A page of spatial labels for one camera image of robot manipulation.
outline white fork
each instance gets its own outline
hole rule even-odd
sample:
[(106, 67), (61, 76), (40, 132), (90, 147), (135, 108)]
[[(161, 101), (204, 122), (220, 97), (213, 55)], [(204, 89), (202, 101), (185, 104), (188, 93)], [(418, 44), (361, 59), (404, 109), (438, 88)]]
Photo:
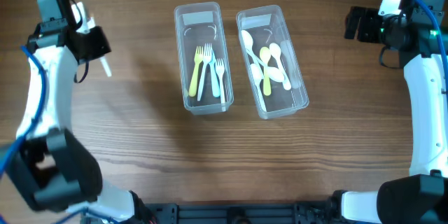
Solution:
[(204, 64), (202, 65), (202, 74), (201, 74), (201, 80), (199, 81), (197, 101), (201, 100), (202, 91), (204, 89), (205, 71), (207, 70), (207, 66), (209, 65), (210, 61), (211, 61), (211, 44), (205, 44), (204, 59), (203, 59)]
[(216, 60), (216, 73), (219, 77), (219, 88), (221, 93), (221, 104), (225, 103), (225, 93), (224, 93), (224, 84), (223, 84), (223, 75), (225, 72), (225, 66), (223, 59)]

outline rectangular bin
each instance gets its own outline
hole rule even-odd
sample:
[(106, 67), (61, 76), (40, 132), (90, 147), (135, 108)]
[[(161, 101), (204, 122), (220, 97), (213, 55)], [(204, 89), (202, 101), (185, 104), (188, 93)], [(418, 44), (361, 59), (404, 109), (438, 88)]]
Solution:
[[(174, 9), (174, 19), (176, 23), (177, 49), (179, 66), (181, 68), (181, 84), (183, 94), (183, 104), (185, 108), (194, 115), (204, 115), (227, 111), (233, 103), (232, 80), (230, 78), (230, 68), (228, 62), (227, 48), (225, 45), (223, 21), (219, 5), (214, 2), (193, 3), (177, 6)], [(198, 101), (200, 78), (204, 63), (200, 63), (197, 68), (196, 93), (189, 94), (190, 84), (195, 69), (195, 54), (198, 46), (205, 49), (205, 45), (210, 44), (216, 60), (221, 59), (225, 67), (223, 75), (223, 92), (225, 94), (223, 103), (221, 102), (221, 89), (219, 78), (207, 64), (204, 75), (204, 87), (201, 99)], [(216, 76), (219, 93), (213, 90), (212, 76)]]
[[(280, 116), (287, 116), (295, 113), (299, 109), (308, 106), (309, 99), (305, 85), (303, 83), (302, 75), (300, 74), (299, 65), (295, 56), (293, 44), (286, 28), (286, 22), (278, 6), (264, 6), (250, 10), (243, 10), (237, 14), (237, 24), (239, 30), (239, 42), (243, 52), (244, 62), (246, 63), (249, 81), (251, 82), (253, 97), (257, 106), (258, 115), (263, 119), (276, 118)], [(250, 42), (245, 45), (242, 31), (246, 31), (252, 38), (253, 54), (246, 50), (246, 46), (250, 48)], [(284, 73), (287, 75), (290, 88), (287, 83), (278, 83), (269, 79), (271, 85), (271, 94), (266, 96), (263, 94), (263, 82), (260, 82), (260, 91), (258, 92), (257, 85), (254, 83), (251, 64), (257, 59), (253, 56), (260, 56), (260, 49), (263, 47), (270, 48), (271, 43), (276, 43), (281, 51), (280, 61), (284, 68)], [(269, 67), (276, 67), (277, 61), (271, 57), (268, 64)]]

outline wooden table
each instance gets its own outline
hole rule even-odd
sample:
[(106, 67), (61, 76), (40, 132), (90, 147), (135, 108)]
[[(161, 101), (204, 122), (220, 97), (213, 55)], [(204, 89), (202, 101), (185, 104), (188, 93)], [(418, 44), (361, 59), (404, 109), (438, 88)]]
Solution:
[[(381, 45), (343, 38), (350, 7), (377, 8), (381, 0), (77, 1), (107, 35), (113, 77), (95, 61), (74, 86), (73, 132), (105, 179), (145, 202), (320, 200), (408, 175), (412, 121), (403, 71), (379, 66)], [(234, 103), (227, 113), (193, 116), (182, 102), (173, 12), (205, 1), (222, 10)], [(235, 15), (271, 4), (283, 10), (310, 103), (261, 120)], [(29, 66), (19, 45), (39, 18), (36, 0), (0, 0), (0, 144), (13, 140), (23, 116)], [(7, 176), (0, 212), (12, 223), (61, 216), (30, 211)]]

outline brown wood surface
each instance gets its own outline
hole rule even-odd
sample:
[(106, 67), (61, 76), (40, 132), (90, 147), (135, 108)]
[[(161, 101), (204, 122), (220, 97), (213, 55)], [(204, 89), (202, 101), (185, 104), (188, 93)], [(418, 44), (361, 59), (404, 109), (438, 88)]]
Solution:
[[(319, 200), (338, 189), (377, 190), (408, 174), (412, 121), (403, 71), (379, 66), (380, 45), (343, 39), (349, 8), (381, 0), (77, 1), (104, 28), (113, 77), (93, 62), (74, 86), (74, 134), (105, 179), (145, 202)], [(227, 113), (193, 116), (182, 102), (173, 12), (205, 1), (221, 7), (234, 104)], [(283, 10), (310, 103), (261, 120), (235, 15), (271, 4)], [(0, 144), (7, 144), (27, 100), (29, 66), (19, 45), (39, 21), (35, 0), (0, 0), (0, 20)], [(0, 213), (11, 223), (60, 217), (31, 212), (7, 176)]]

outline plastic cutlery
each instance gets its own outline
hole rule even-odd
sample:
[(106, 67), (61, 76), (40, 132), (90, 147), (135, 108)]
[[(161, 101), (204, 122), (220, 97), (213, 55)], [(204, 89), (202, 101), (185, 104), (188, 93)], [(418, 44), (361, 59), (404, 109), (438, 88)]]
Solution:
[(261, 83), (261, 71), (259, 71), (257, 65), (255, 64), (251, 64), (251, 73), (252, 73), (252, 78), (253, 78), (253, 82), (255, 84), (255, 86), (257, 87), (257, 91), (258, 91), (258, 103), (261, 106), (261, 109), (266, 111), (266, 105), (265, 105), (265, 100), (263, 99), (263, 95), (261, 94), (261, 89), (260, 89), (260, 83)]
[(193, 69), (193, 75), (191, 76), (191, 82), (190, 82), (190, 88), (188, 89), (188, 95), (191, 97), (194, 97), (196, 95), (197, 91), (197, 72), (199, 70), (199, 65), (202, 62), (204, 49), (202, 46), (196, 47), (196, 53), (195, 53), (195, 68)]
[(213, 92), (213, 96), (218, 98), (220, 91), (219, 91), (218, 77), (215, 71), (215, 64), (216, 64), (215, 52), (213, 51), (212, 48), (211, 61), (210, 61), (211, 91)]
[(201, 73), (201, 80), (199, 81), (199, 91), (197, 93), (197, 101), (201, 100), (202, 91), (204, 89), (205, 71), (207, 70), (207, 66), (211, 61), (211, 44), (205, 44), (204, 54), (202, 58), (204, 64), (202, 65), (202, 73)]
[(283, 88), (285, 90), (291, 89), (291, 82), (289, 81), (288, 75), (285, 72), (285, 69), (283, 68), (283, 64), (281, 63), (280, 56), (281, 56), (281, 49), (280, 46), (276, 43), (271, 43), (269, 45), (269, 51), (271, 52), (271, 55), (273, 58), (277, 61), (277, 66), (279, 67), (279, 70), (282, 72), (282, 74), (285, 76), (285, 80), (283, 81)]
[(253, 46), (253, 39), (250, 33), (248, 33), (246, 30), (242, 30), (241, 31), (241, 36), (243, 37), (243, 42), (244, 42), (244, 47), (246, 48), (246, 52), (252, 56), (252, 60), (253, 63), (255, 63), (255, 65), (258, 67), (258, 70), (260, 70), (261, 73), (261, 67), (258, 63), (258, 57), (255, 56), (255, 54), (252, 51), (252, 46)]
[(223, 59), (218, 59), (216, 62), (216, 73), (219, 77), (219, 88), (221, 92), (221, 104), (225, 103), (225, 93), (224, 93), (224, 83), (223, 83), (223, 75), (225, 72), (225, 66)]
[[(260, 58), (266, 65), (269, 63), (269, 60), (271, 59), (271, 52), (269, 51), (269, 48), (262, 47), (260, 49)], [(271, 81), (269, 79), (269, 75), (267, 73), (267, 68), (265, 67), (265, 78), (263, 80), (263, 94), (266, 96), (271, 95)]]

